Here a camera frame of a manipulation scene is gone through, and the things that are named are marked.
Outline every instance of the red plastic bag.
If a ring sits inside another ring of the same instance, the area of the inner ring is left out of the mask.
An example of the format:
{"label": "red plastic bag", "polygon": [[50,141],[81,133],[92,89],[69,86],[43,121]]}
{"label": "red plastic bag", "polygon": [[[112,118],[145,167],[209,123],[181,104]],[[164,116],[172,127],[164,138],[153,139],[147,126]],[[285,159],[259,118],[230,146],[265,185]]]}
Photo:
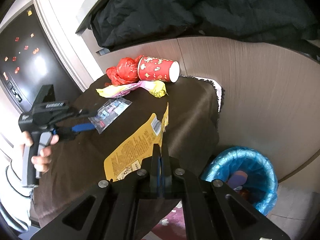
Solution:
{"label": "red plastic bag", "polygon": [[106,70],[108,77],[115,86],[135,83],[139,80],[138,63],[143,56],[136,59],[122,58],[116,67],[110,67]]}

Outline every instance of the human hand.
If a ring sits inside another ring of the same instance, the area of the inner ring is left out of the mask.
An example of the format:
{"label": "human hand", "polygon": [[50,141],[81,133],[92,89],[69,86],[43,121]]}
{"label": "human hand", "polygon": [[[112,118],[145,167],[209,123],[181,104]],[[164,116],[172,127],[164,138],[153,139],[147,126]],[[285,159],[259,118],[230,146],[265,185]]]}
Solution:
{"label": "human hand", "polygon": [[[51,145],[56,144],[59,141],[59,136],[54,135],[51,140]],[[19,145],[14,147],[15,154],[12,159],[12,168],[17,176],[22,178],[22,157],[25,146],[32,146],[33,141],[28,132],[23,132],[21,134],[21,139]],[[49,163],[51,162],[51,146],[48,146],[40,151],[39,156],[33,156],[31,162],[35,166],[37,171],[46,173],[49,170]]]}

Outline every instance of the red paper cup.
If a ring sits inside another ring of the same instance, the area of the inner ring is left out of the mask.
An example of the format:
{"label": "red paper cup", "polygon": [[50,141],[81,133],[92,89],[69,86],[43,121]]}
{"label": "red paper cup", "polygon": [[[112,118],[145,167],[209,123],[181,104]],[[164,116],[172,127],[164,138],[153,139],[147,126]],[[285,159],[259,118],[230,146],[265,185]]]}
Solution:
{"label": "red paper cup", "polygon": [[142,57],[138,64],[140,80],[176,82],[180,74],[177,61],[157,57]]}

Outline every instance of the blue plastic liner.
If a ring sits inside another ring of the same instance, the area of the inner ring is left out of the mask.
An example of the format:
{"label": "blue plastic liner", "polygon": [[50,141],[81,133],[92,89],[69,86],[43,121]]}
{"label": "blue plastic liner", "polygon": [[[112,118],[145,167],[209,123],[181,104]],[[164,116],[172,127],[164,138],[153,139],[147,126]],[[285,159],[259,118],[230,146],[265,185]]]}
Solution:
{"label": "blue plastic liner", "polygon": [[205,169],[201,179],[227,181],[235,171],[248,174],[243,188],[250,191],[249,202],[267,215],[276,204],[278,180],[268,158],[247,147],[232,147],[220,153]]}

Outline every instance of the silver bolt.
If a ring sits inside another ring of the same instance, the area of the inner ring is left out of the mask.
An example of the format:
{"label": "silver bolt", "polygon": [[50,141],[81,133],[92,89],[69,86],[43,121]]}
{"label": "silver bolt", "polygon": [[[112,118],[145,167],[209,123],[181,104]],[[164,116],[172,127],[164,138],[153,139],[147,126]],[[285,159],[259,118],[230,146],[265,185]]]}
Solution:
{"label": "silver bolt", "polygon": [[174,172],[177,175],[183,175],[185,173],[184,169],[182,169],[182,168],[177,168]]}
{"label": "silver bolt", "polygon": [[108,187],[108,185],[109,185],[109,182],[107,180],[101,180],[98,183],[99,187]]}
{"label": "silver bolt", "polygon": [[145,169],[139,169],[139,170],[137,170],[137,174],[139,176],[144,176],[147,174],[147,171]]}
{"label": "silver bolt", "polygon": [[212,184],[213,184],[215,187],[222,187],[223,182],[222,182],[222,180],[220,180],[220,179],[214,179],[214,180],[212,181]]}

